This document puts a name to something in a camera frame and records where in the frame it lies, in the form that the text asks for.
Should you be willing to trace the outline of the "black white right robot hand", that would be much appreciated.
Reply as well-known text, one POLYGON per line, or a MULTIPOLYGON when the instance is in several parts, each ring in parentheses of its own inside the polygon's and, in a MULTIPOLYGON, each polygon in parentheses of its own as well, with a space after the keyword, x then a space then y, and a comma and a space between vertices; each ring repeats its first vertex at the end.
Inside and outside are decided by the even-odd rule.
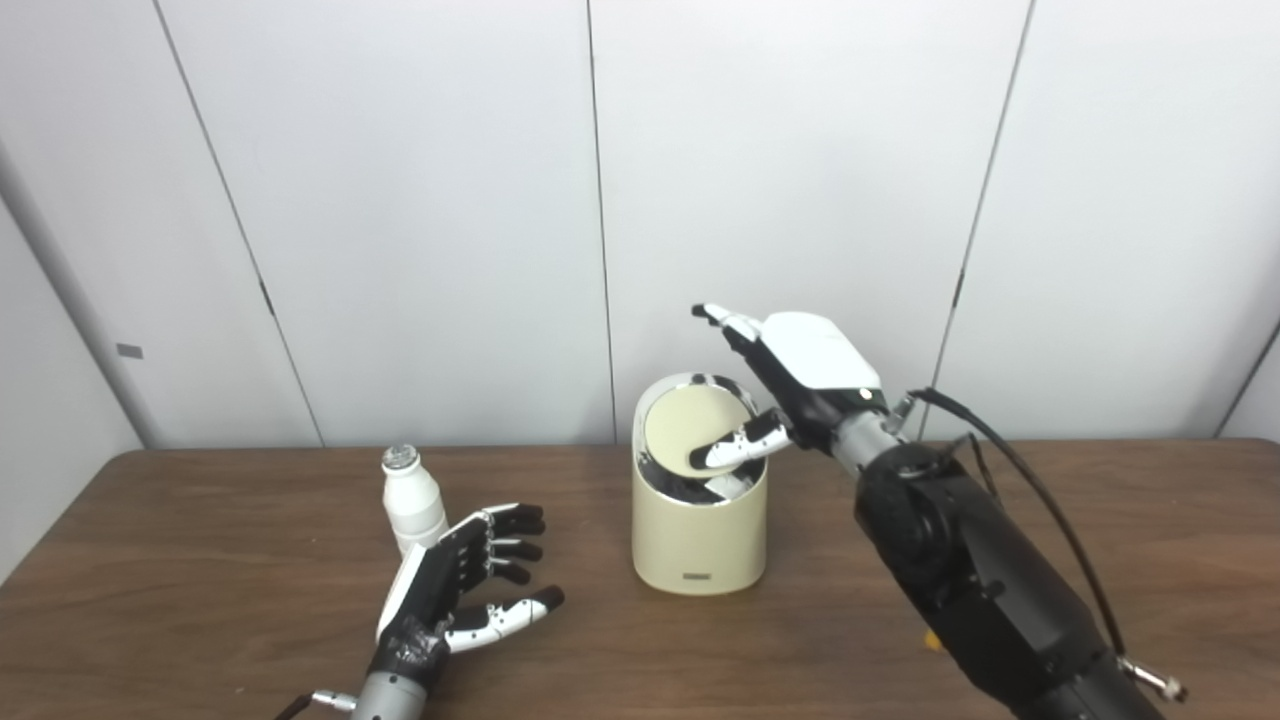
POLYGON ((890 407, 879 374, 831 319, 773 313, 758 320, 716 304, 695 304, 691 314, 719 329, 774 400, 772 410, 691 450, 691 468, 736 466, 794 445, 859 477, 901 445, 884 429, 890 407))

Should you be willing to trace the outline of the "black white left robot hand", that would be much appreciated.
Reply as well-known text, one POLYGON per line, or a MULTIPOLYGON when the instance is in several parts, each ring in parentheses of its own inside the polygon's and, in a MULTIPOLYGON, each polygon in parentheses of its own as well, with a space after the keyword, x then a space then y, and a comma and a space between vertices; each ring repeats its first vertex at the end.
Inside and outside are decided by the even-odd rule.
POLYGON ((367 674, 403 676, 433 691, 448 662, 530 628, 564 602, 558 585, 512 600, 462 606, 480 584, 498 578, 527 585, 526 562, 541 559, 529 537, 547 529, 544 510, 531 503, 480 509, 429 547, 403 557, 378 621, 367 674))

